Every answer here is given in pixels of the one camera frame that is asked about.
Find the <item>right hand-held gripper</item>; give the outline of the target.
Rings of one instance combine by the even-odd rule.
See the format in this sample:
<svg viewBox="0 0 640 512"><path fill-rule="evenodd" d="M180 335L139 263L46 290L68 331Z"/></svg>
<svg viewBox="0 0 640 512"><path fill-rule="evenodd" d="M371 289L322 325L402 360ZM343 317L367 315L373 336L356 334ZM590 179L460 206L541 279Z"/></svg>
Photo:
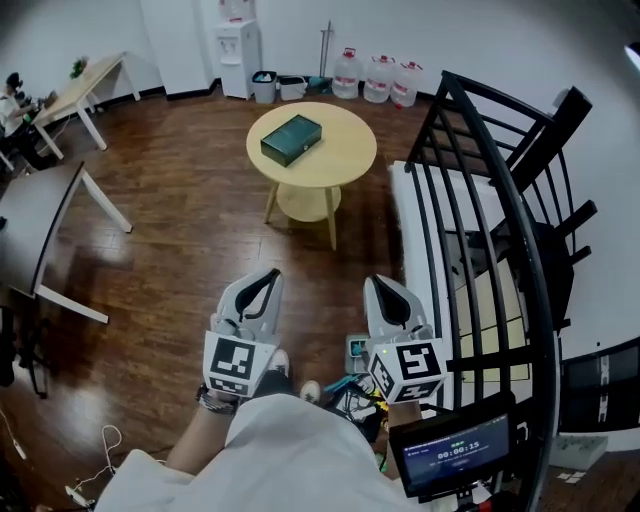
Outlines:
<svg viewBox="0 0 640 512"><path fill-rule="evenodd" d="M447 371L442 340L434 335L419 298L379 274L365 280L363 295L367 371L385 401L432 396L444 384Z"/></svg>

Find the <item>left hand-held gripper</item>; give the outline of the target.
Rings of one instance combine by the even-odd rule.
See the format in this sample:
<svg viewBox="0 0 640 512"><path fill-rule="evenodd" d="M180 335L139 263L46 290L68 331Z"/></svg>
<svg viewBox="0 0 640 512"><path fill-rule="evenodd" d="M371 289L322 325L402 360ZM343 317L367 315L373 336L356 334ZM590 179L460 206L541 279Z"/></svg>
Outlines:
<svg viewBox="0 0 640 512"><path fill-rule="evenodd" d="M276 327L284 278L278 269L253 272L222 293L205 334L205 386L250 398L280 345Z"/></svg>

